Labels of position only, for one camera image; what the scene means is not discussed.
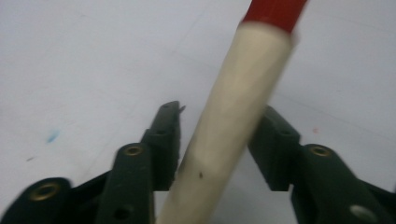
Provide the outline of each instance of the white table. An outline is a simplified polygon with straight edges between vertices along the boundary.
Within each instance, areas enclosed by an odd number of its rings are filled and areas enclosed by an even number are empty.
[[[5,0],[0,6],[0,211],[51,176],[81,184],[179,100],[184,152],[248,0]],[[396,183],[396,3],[311,0],[271,105],[302,143]],[[165,193],[157,193],[157,212]],[[211,223],[296,223],[250,155]]]

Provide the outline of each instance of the small dark spot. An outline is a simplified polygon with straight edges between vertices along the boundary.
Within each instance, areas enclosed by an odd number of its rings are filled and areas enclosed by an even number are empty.
[[[178,113],[181,114],[185,109],[186,109],[186,106],[183,105],[183,106],[178,110]]]

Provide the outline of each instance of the blue mark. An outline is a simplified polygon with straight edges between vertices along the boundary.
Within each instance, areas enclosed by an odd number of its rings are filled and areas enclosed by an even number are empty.
[[[51,142],[55,141],[55,139],[58,138],[60,133],[61,132],[59,130],[52,131],[49,138],[47,139],[47,143],[51,143]]]

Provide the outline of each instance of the red tip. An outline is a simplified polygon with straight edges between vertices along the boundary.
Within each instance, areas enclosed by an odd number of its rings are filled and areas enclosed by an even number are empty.
[[[291,33],[306,0],[252,0],[244,21],[273,24]]]

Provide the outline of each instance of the brass screw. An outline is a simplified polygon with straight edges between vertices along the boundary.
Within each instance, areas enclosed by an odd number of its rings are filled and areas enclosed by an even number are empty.
[[[37,189],[33,190],[30,194],[30,200],[32,201],[43,201],[54,196],[58,193],[60,186],[56,182],[46,183]]]
[[[136,156],[142,153],[143,148],[141,147],[127,147],[124,150],[124,154],[127,156]]]
[[[332,155],[326,147],[311,147],[311,152],[320,157],[329,157]]]

